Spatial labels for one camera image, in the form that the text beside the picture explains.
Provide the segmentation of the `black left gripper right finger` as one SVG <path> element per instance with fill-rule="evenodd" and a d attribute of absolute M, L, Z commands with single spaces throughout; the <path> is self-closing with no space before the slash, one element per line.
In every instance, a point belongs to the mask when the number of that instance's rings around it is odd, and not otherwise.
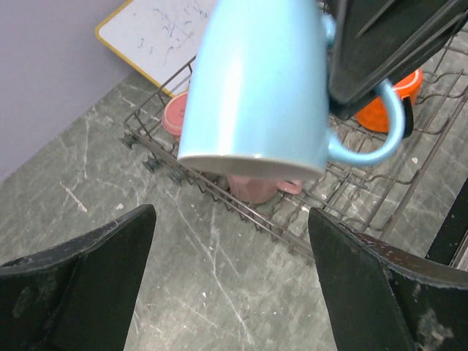
<path fill-rule="evenodd" d="M 467 272 L 313 208 L 315 265 L 338 350 L 466 350 Z"/>

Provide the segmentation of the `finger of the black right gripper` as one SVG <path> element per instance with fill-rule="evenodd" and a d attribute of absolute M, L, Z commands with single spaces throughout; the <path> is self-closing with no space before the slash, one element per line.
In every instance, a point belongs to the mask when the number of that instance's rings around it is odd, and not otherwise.
<path fill-rule="evenodd" d="M 467 22 L 467 1 L 328 1 L 336 21 L 328 92 L 331 113 L 347 120 L 374 88 L 415 71 Z"/>

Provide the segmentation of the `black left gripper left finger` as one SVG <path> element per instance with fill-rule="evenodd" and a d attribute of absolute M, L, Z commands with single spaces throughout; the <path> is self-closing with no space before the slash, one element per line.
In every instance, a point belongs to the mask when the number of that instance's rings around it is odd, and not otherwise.
<path fill-rule="evenodd" d="M 1 265 L 2 350 L 122 350 L 154 237 L 141 205 Z"/>

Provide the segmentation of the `light blue mug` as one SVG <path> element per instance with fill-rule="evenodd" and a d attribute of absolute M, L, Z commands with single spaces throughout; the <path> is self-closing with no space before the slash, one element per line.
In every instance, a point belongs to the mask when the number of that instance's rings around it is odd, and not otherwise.
<path fill-rule="evenodd" d="M 224 175 L 319 178 L 329 161 L 377 165 L 404 134 L 390 81 L 376 91 L 390 129 L 370 153 L 343 146 L 328 125 L 328 49 L 336 22 L 315 1 L 218 1 L 197 52 L 178 162 Z"/>

